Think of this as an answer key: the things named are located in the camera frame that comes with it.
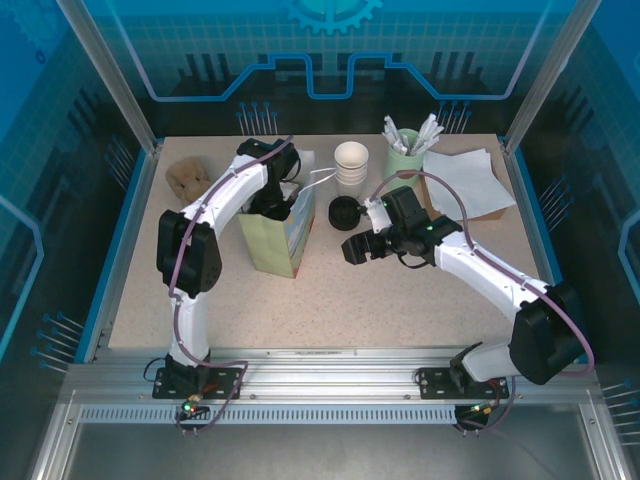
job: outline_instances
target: table surface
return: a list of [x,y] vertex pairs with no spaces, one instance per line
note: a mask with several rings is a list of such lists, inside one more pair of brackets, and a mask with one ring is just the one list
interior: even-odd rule
[[[275,137],[265,137],[273,141]],[[151,187],[109,346],[167,347],[171,309],[167,287],[155,267],[158,219],[181,205],[165,180],[173,163],[198,157],[211,178],[228,167],[244,137],[169,137]],[[332,166],[337,145],[355,140],[370,152],[365,194],[382,180],[387,144],[381,135],[298,136],[296,148],[313,150],[318,168]],[[486,148],[497,178],[513,195],[495,135],[441,135],[432,148],[457,154]],[[453,275],[433,267],[409,270],[395,258],[353,266],[341,244],[370,228],[340,232],[327,210],[337,195],[333,180],[316,187],[316,219],[295,280],[253,268],[237,218],[219,239],[223,270],[209,292],[207,337],[212,347],[315,348],[468,345],[509,337],[510,322]],[[517,206],[500,220],[471,222],[484,247],[523,272],[537,276]]]

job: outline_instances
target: stacked cups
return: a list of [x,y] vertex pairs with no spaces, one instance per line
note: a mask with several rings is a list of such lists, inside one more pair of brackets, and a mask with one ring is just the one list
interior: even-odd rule
[[358,142],[344,142],[334,153],[338,195],[358,198],[367,176],[369,151]]

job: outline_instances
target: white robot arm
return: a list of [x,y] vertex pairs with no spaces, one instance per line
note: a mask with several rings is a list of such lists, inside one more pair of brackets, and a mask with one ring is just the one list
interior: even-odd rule
[[[462,228],[447,217],[431,221],[413,190],[400,187],[381,199],[364,203],[372,229],[352,236],[342,245],[345,259],[354,265],[370,258],[409,254],[465,281],[493,303],[513,324],[509,341],[478,343],[451,361],[451,376],[465,384],[523,375],[544,384],[583,352],[580,340],[539,296],[545,293],[574,319],[580,317],[575,292],[565,284],[549,286],[503,262],[478,244],[469,245]],[[491,266],[488,258],[497,266]]]
[[[227,173],[234,173],[236,169],[255,160],[249,155],[238,155],[216,183],[207,190],[199,199],[191,205],[183,208],[181,214],[189,221],[193,219],[196,212],[202,208],[202,213],[198,218],[198,224],[207,224],[212,228],[216,239],[220,238],[220,234],[227,225],[231,217],[233,217],[240,208],[267,183],[267,167],[264,164],[253,165],[243,171],[235,178],[220,187],[215,192],[206,205],[203,205],[209,191],[213,189],[217,183],[226,177]],[[209,355],[209,343],[207,341],[206,332],[206,316],[207,303],[205,293],[199,293],[195,298],[189,297],[189,294],[179,288],[175,289],[175,293],[180,297],[181,308],[179,310],[178,328],[182,335],[184,346],[198,359],[204,360]],[[171,298],[171,311],[176,307],[177,299]],[[196,366],[193,360],[188,359],[180,349],[175,335],[171,342],[169,355],[178,363],[188,366]]]
[[[160,219],[158,231],[157,268],[170,285],[177,262],[177,253],[188,224],[197,217],[196,226],[180,262],[179,275],[171,298],[172,311],[180,302],[178,330],[182,346],[195,358],[205,360],[209,356],[206,335],[206,292],[220,276],[222,262],[217,239],[229,220],[251,197],[251,213],[281,219],[288,214],[291,200],[283,198],[280,181],[300,161],[293,144],[268,159],[247,167],[251,162],[277,149],[282,140],[273,145],[249,139],[238,148],[227,171],[199,199],[180,213],[166,211]],[[183,367],[196,367],[197,362],[187,358],[173,337],[169,358]]]

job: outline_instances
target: black cap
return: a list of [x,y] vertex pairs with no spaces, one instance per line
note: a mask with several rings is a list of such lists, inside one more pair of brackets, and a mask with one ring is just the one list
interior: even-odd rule
[[360,204],[355,198],[338,197],[329,205],[329,223],[333,228],[346,232],[360,223]]

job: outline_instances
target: green cardboard box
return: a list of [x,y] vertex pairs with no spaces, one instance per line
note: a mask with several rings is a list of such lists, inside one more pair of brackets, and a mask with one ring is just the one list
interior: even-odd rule
[[[313,152],[298,153],[303,166],[298,175],[300,181],[296,183],[302,187],[311,182],[309,172],[313,168],[314,155]],[[315,218],[315,200],[314,187],[304,190],[283,222],[262,215],[238,214],[256,270],[296,278]]]

